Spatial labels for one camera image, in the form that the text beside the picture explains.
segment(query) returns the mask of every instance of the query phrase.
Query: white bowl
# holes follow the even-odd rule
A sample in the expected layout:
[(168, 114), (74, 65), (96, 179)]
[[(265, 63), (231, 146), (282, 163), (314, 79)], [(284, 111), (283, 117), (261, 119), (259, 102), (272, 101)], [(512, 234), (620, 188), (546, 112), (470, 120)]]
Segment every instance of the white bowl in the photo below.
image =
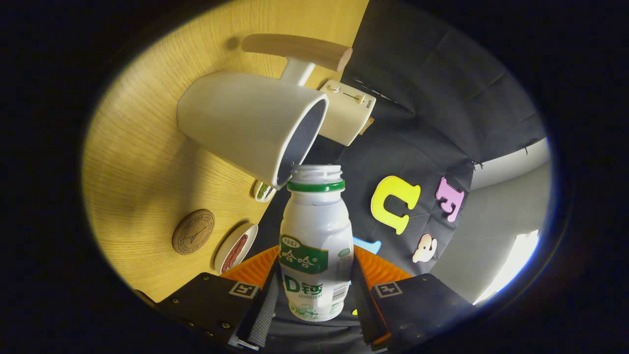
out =
[(247, 222), (244, 225), (236, 228), (226, 239), (223, 241), (223, 244), (218, 248), (218, 252), (216, 252), (216, 257), (214, 258), (214, 270), (216, 270), (219, 274), (223, 274), (221, 271), (223, 269), (223, 264), (227, 260), (227, 256), (231, 253), (232, 249), (236, 246), (238, 240), (244, 235), (247, 235), (247, 241), (245, 242), (244, 247), (236, 256), (236, 260), (234, 264), (227, 268), (227, 270), (237, 266), (242, 262), (244, 257), (249, 252), (251, 245), (253, 244), (253, 240), (255, 240), (256, 235), (258, 234), (258, 225)]
[(270, 188), (270, 190), (267, 189), (266, 191), (264, 191), (264, 194), (262, 195), (262, 198), (258, 199), (258, 191), (260, 191), (260, 188), (262, 188), (262, 182), (261, 181), (256, 181), (255, 185), (253, 186), (253, 198), (255, 199), (256, 202), (266, 203), (269, 200), (271, 200), (271, 198), (273, 198), (273, 196), (277, 192), (277, 190), (275, 188), (273, 188), (271, 186), (268, 186), (268, 188)]

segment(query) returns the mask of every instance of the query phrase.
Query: white bottle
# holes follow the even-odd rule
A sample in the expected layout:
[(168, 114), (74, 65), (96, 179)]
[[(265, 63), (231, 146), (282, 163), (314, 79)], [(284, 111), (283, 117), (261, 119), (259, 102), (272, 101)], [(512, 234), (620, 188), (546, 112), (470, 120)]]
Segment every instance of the white bottle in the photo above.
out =
[(311, 322), (343, 309), (353, 261), (352, 225), (339, 165), (299, 165), (280, 228), (279, 257), (291, 312)]

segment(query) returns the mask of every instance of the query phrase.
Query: wood grain surface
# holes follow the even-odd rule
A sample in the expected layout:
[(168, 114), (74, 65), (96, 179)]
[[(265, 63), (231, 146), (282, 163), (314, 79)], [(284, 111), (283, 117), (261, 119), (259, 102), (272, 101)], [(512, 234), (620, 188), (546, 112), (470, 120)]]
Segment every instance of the wood grain surface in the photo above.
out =
[[(82, 185), (97, 243), (131, 288), (161, 301), (202, 271), (218, 274), (212, 266), (217, 246), (240, 224), (258, 223), (268, 206), (251, 196), (251, 176), (177, 130), (177, 102), (188, 86), (220, 70), (279, 77), (285, 58), (240, 48), (252, 33), (351, 47), (367, 1), (227, 3), (176, 28), (118, 74), (87, 132)], [(318, 88), (340, 76), (317, 67), (306, 85)], [(201, 208), (214, 213), (214, 231), (199, 251), (177, 254), (173, 230)]]
[(294, 57), (333, 71), (343, 71), (352, 56), (346, 45), (310, 37), (255, 33), (242, 40), (242, 50)]

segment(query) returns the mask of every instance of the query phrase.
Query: black cloth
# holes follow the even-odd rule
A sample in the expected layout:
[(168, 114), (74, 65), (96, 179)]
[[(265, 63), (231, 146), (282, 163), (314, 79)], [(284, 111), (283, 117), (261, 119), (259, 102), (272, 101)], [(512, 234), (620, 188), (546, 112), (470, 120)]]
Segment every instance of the black cloth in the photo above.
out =
[[(535, 105), (504, 66), (461, 32), (404, 3), (370, 1), (342, 82), (377, 96), (375, 121), (349, 147), (318, 136), (304, 163), (341, 165), (354, 236), (380, 240), (378, 255), (412, 275), (430, 271), (465, 212), (464, 200), (456, 221), (447, 222), (435, 199), (441, 177), (467, 195), (474, 163), (545, 137)], [(394, 197), (385, 201), (388, 211), (410, 216), (401, 235), (370, 211), (376, 186), (387, 176), (421, 186), (413, 210)], [(277, 192), (249, 257), (278, 243), (289, 197), (285, 188)], [(437, 239), (437, 251), (432, 260), (413, 263), (426, 233)], [(353, 310), (350, 291), (337, 318), (307, 323), (290, 313), (282, 291), (266, 351), (370, 353)]]

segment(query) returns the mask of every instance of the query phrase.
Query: green bottle cap ring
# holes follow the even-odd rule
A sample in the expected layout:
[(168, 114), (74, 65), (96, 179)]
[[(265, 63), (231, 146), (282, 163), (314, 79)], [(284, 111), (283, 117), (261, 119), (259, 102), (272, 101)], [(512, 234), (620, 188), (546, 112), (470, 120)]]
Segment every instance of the green bottle cap ring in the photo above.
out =
[(288, 182), (286, 188), (289, 191), (306, 191), (306, 192), (322, 192), (322, 191), (335, 191), (345, 188), (345, 181), (327, 183), (325, 185), (301, 185), (299, 183)]

